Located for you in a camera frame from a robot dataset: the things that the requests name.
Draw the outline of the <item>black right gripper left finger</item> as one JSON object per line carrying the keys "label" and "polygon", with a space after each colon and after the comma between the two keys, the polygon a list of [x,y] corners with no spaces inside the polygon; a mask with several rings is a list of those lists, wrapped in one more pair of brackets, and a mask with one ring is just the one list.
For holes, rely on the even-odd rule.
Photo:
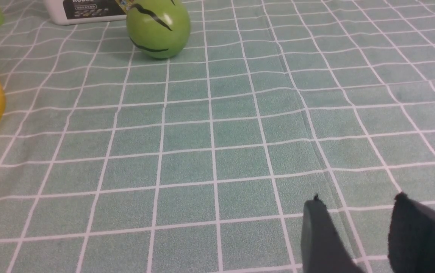
{"label": "black right gripper left finger", "polygon": [[316,194],[304,203],[301,259],[305,273],[362,273],[335,228],[326,205]]}

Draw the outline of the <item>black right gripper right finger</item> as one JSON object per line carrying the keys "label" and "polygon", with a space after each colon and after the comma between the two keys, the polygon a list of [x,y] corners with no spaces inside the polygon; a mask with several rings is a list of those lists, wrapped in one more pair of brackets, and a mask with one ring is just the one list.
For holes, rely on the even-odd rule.
{"label": "black right gripper right finger", "polygon": [[395,197],[388,260],[394,273],[435,273],[435,210],[406,193]]}

